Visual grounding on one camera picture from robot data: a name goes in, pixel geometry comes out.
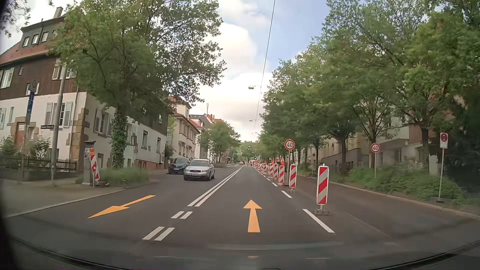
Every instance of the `car windshield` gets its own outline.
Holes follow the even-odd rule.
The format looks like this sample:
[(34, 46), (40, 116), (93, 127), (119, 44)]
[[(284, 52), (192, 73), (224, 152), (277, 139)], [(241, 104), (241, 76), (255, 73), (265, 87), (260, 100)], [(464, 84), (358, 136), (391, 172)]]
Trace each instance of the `car windshield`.
[(208, 161), (206, 161), (206, 160), (193, 160), (192, 162), (190, 162), (190, 166), (208, 167)]
[(173, 163), (187, 164), (188, 159), (174, 159)]

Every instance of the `white lane line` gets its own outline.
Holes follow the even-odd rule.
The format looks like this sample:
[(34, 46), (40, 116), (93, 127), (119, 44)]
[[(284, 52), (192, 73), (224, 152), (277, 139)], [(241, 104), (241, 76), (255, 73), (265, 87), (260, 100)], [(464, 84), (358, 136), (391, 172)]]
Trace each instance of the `white lane line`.
[(205, 198), (203, 198), (199, 203), (197, 203), (195, 205), (195, 207), (199, 207), (200, 205), (202, 205), (202, 203), (204, 203), (213, 193), (215, 193), (215, 191), (217, 191), (219, 188), (221, 188), (228, 180), (232, 179), (233, 176), (235, 176), (235, 174), (237, 174), (240, 169), (238, 169), (236, 172), (234, 172), (233, 174), (231, 174), (229, 177), (225, 178), (225, 181), (223, 181), (223, 183), (221, 185), (219, 185), (216, 189), (214, 189), (212, 192), (210, 192), (207, 196), (205, 196)]
[(185, 211), (179, 211), (178, 213), (175, 214), (175, 216), (171, 217), (171, 219), (176, 219), (177, 217), (179, 217), (183, 213), (185, 213)]
[(183, 215), (180, 219), (181, 220), (184, 220), (186, 219), (188, 216), (190, 216), (193, 212), (192, 211), (188, 211), (187, 213), (185, 213), (185, 215)]
[(196, 204), (199, 200), (201, 200), (205, 195), (207, 195), (210, 191), (212, 191), (213, 189), (215, 189), (217, 186), (219, 186), (220, 184), (222, 184), (225, 180), (227, 180), (229, 177), (231, 177), (232, 175), (236, 174), (238, 171), (240, 171), (240, 169), (234, 171), (231, 175), (227, 176), (225, 179), (223, 179), (222, 181), (220, 181), (218, 184), (214, 185), (212, 188), (210, 188), (209, 190), (207, 190), (207, 192), (203, 193), (202, 195), (200, 195), (200, 197), (196, 198), (193, 202), (191, 202), (189, 205), (187, 206), (193, 206), (194, 204)]
[(330, 229), (327, 225), (325, 225), (325, 223), (323, 223), (320, 219), (318, 219), (318, 217), (310, 213), (310, 211), (308, 211), (307, 209), (303, 209), (303, 211), (305, 211), (305, 213), (307, 213), (314, 221), (320, 224), (320, 226), (322, 226), (327, 232), (335, 233), (332, 229)]
[(285, 194), (285, 196), (292, 198), (292, 196), (288, 195), (285, 191), (282, 190), (282, 193)]
[(154, 241), (162, 241), (169, 233), (173, 231), (174, 228), (167, 228), (163, 233), (161, 233)]
[(163, 230), (164, 227), (158, 227), (156, 229), (154, 229), (151, 233), (147, 234), (147, 236), (145, 236), (144, 238), (142, 238), (143, 240), (150, 240), (152, 239), (152, 237), (155, 236), (155, 234), (159, 233), (161, 230)]

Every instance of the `yellow straight arrow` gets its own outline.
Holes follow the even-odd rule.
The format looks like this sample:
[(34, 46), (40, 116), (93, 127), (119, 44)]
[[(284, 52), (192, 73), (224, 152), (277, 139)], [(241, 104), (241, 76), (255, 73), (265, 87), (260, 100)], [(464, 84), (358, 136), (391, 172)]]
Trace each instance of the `yellow straight arrow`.
[(258, 225), (257, 209), (262, 209), (254, 201), (250, 200), (243, 209), (250, 209), (250, 217), (248, 218), (248, 232), (259, 233), (260, 226)]
[(143, 200), (146, 200), (146, 199), (150, 199), (152, 197), (155, 197), (155, 195), (148, 195), (148, 196), (145, 196), (143, 198), (140, 198), (138, 200), (134, 200), (133, 202), (129, 202), (129, 203), (126, 203), (124, 205), (121, 205), (121, 206), (110, 206), (109, 208), (101, 211), (101, 212), (98, 212), (97, 214), (89, 217), (89, 218), (94, 218), (94, 217), (98, 217), (98, 216), (101, 216), (101, 215), (105, 215), (105, 214), (110, 214), (110, 213), (113, 213), (113, 212), (117, 212), (117, 211), (120, 211), (120, 210), (124, 210), (124, 209), (128, 209), (129, 207), (126, 207), (126, 206), (129, 206), (130, 204), (134, 204), (134, 203), (137, 203), (137, 202), (141, 202)]

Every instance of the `speed limit sign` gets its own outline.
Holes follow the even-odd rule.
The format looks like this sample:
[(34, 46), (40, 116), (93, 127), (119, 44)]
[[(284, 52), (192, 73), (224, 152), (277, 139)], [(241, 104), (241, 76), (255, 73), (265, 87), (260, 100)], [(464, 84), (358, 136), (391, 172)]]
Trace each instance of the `speed limit sign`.
[(370, 146), (370, 150), (372, 150), (373, 153), (378, 153), (380, 152), (380, 145), (377, 143), (372, 143), (372, 146)]
[(293, 148), (295, 148), (295, 142), (294, 142), (292, 139), (286, 140), (286, 141), (285, 141), (285, 148), (286, 148), (288, 151), (293, 150)]

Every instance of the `silver audi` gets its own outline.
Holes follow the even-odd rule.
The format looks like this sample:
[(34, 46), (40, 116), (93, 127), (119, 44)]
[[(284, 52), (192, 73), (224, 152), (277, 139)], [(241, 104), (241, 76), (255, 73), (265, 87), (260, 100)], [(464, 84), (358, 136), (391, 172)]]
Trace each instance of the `silver audi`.
[(215, 167), (210, 160), (192, 160), (183, 171), (184, 180), (207, 180), (215, 178)]

